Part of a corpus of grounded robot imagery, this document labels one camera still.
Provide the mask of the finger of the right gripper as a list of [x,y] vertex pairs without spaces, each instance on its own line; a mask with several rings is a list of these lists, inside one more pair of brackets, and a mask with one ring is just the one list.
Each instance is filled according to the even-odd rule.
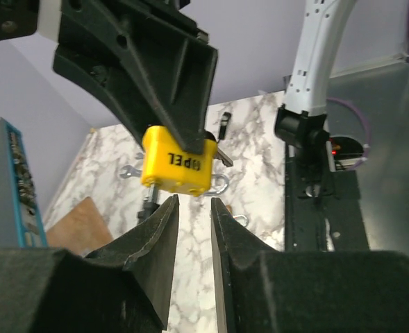
[[123,69],[59,45],[53,70],[104,104],[136,139],[161,121]]
[[218,52],[172,1],[63,1],[58,46],[123,69],[186,152],[203,153]]

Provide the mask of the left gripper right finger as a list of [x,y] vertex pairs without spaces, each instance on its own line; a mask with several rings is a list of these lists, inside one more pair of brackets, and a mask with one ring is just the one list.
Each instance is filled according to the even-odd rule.
[[219,332],[409,332],[409,257],[281,252],[211,200]]

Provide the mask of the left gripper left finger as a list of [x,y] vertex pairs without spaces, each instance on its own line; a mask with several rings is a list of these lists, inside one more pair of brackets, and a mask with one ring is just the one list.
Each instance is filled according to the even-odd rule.
[[0,332],[166,330],[178,225],[174,195],[85,257],[62,248],[0,248]]

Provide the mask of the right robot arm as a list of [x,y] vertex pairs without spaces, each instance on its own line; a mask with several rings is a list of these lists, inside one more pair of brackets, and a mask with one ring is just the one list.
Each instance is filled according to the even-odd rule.
[[[102,102],[136,140],[163,126],[202,154],[218,52],[181,9],[184,1],[61,1],[53,70]],[[307,1],[294,69],[275,133],[313,151],[326,90],[353,1]]]

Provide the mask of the yellow padlock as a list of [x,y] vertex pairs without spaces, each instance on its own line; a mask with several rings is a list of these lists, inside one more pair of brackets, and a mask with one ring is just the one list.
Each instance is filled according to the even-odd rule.
[[217,153],[215,136],[207,132],[203,153],[183,151],[164,126],[152,126],[142,138],[144,159],[140,182],[174,194],[200,196],[211,186],[213,158]]

